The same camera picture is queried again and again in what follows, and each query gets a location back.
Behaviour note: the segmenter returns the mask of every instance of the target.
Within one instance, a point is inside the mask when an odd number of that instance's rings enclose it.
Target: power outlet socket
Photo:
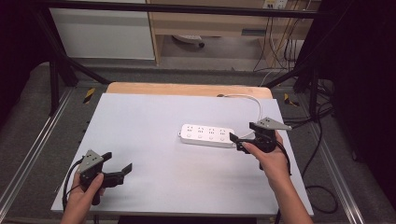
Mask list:
[[[288,0],[264,0],[262,8],[285,9]]]
[[[276,0],[275,9],[285,9],[288,0]]]
[[[264,4],[262,8],[274,9],[276,4],[276,0],[264,0]]]
[[[182,143],[209,146],[209,147],[233,147],[230,140],[233,129],[210,127],[194,124],[184,124],[179,133]]]

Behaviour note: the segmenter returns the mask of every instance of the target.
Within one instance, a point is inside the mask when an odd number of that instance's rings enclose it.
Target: white cabinet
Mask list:
[[[145,0],[106,2],[146,3]],[[147,12],[63,8],[50,11],[70,57],[154,60]]]

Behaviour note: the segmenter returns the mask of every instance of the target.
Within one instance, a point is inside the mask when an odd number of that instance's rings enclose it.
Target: gray floor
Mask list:
[[[204,40],[205,47],[199,49],[167,37],[161,65],[155,65],[153,62],[128,62],[122,65],[123,68],[120,68],[119,64],[116,68],[114,62],[108,63],[108,66],[94,61],[86,63],[93,63],[91,64],[92,70],[117,81],[246,86],[262,84],[266,73],[251,72],[261,55],[257,40],[224,37],[207,37]],[[262,68],[266,64],[260,63],[260,66]],[[270,74],[266,81],[274,78],[276,74]],[[83,138],[83,130],[89,125],[87,121],[92,117],[101,92],[106,90],[106,86],[94,84],[83,75],[80,77],[84,79],[83,83],[86,85],[80,85],[74,89],[59,122],[11,205],[7,213],[8,220],[24,217],[41,219],[41,222],[42,219],[56,222],[61,217],[60,214],[50,211],[55,197],[54,191],[61,184],[74,153],[78,149],[78,141]],[[284,118],[304,115],[300,106],[283,103],[285,92],[290,95],[291,100],[298,101],[297,95],[293,94],[289,88],[292,83],[293,80],[289,80],[273,91]],[[48,67],[37,67],[23,91],[20,102],[13,108],[7,123],[1,127],[0,157],[3,162],[0,163],[0,192],[6,190],[48,118],[49,86]],[[82,101],[90,86],[95,86],[96,92],[90,103],[84,105]],[[337,119],[332,117],[324,119],[323,132],[365,221],[367,223],[396,223],[395,211],[375,183],[367,166],[352,160],[347,140],[339,128]],[[312,131],[309,126],[303,126],[290,132],[289,136],[298,165],[300,169],[303,169],[316,145]],[[315,157],[304,182],[307,185],[325,186],[336,193],[320,155]],[[309,197],[311,202],[319,207],[324,209],[332,207],[332,199],[325,192],[312,191],[309,192]],[[315,211],[315,214],[313,219],[316,222],[348,223],[341,204],[334,214],[327,215],[318,211]]]

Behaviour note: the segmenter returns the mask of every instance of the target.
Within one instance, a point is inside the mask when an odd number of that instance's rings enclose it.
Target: wrist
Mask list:
[[[291,189],[294,189],[293,183],[289,176],[285,176],[277,179],[268,179],[271,189],[275,194],[288,192]]]

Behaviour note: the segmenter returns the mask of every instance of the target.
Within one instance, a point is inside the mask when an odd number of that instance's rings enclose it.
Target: white power strip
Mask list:
[[[182,143],[210,146],[210,147],[233,147],[230,140],[232,129],[209,127],[194,124],[184,124],[179,136]]]

